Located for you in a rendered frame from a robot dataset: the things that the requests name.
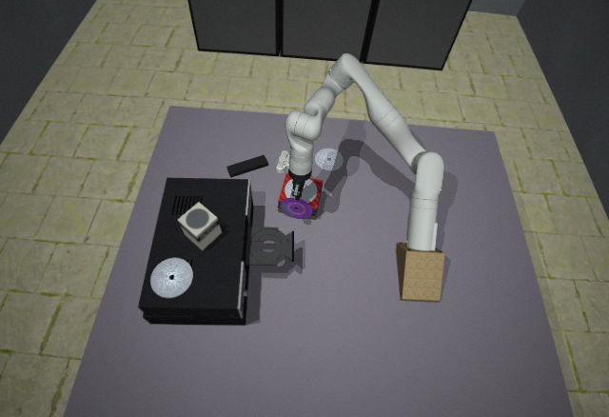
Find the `silver cd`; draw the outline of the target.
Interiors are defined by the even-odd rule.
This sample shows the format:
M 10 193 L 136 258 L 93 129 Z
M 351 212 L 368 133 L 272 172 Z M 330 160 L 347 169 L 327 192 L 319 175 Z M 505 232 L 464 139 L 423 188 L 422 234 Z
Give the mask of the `silver cd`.
M 169 276 L 174 275 L 170 280 Z M 190 264 L 180 258 L 169 258 L 161 262 L 152 272 L 150 284 L 161 297 L 173 298 L 184 293 L 190 286 L 193 271 Z
M 287 184 L 285 185 L 285 195 L 287 198 L 294 198 L 294 196 L 291 195 L 291 192 L 294 190 L 292 181 L 293 181 L 293 179 L 288 181 Z M 310 179 L 308 179 L 304 182 L 304 189 L 302 191 L 301 199 L 306 201 L 307 203 L 310 203 L 317 196 L 317 192 L 318 191 L 317 191 L 317 187 L 316 187 L 315 183 L 313 181 L 311 181 Z
M 327 158 L 331 160 L 328 161 Z M 344 159 L 335 149 L 321 149 L 315 155 L 315 162 L 320 169 L 333 171 L 342 166 Z

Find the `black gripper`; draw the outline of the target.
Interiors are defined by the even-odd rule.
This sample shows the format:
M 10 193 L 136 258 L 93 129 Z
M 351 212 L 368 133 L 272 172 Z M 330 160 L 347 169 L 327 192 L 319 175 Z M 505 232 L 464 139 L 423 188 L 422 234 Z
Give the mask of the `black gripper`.
M 293 179 L 292 184 L 293 184 L 294 190 L 291 192 L 291 195 L 294 196 L 295 200 L 299 200 L 299 201 L 301 200 L 305 181 L 310 178 L 311 172 L 309 172 L 307 175 L 296 175 L 288 169 L 288 174 L 289 174 L 290 178 Z M 297 196 L 297 195 L 299 195 L 299 196 Z

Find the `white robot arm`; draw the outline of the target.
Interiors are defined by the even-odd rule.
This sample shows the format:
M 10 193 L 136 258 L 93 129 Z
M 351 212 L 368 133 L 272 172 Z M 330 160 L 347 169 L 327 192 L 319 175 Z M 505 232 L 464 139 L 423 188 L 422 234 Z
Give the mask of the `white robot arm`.
M 371 123 L 416 175 L 415 186 L 411 190 L 406 246 L 416 250 L 435 250 L 443 159 L 436 152 L 424 152 L 426 150 L 413 137 L 400 112 L 377 87 L 359 60 L 349 53 L 343 54 L 334 63 L 321 89 L 307 101 L 304 112 L 308 114 L 293 110 L 287 115 L 285 131 L 290 155 L 286 150 L 281 151 L 276 172 L 289 169 L 296 175 L 307 175 L 312 171 L 312 141 L 321 135 L 324 119 L 332 109 L 335 98 L 354 82 L 363 93 Z M 330 89 L 334 91 L 335 98 Z

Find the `black flat bar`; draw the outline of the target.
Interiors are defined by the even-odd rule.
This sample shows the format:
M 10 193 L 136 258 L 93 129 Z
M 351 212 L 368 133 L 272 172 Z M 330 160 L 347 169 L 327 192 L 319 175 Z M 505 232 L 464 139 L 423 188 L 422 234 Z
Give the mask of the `black flat bar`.
M 268 162 L 265 156 L 262 155 L 231 166 L 227 166 L 227 170 L 231 178 L 266 166 L 268 166 Z

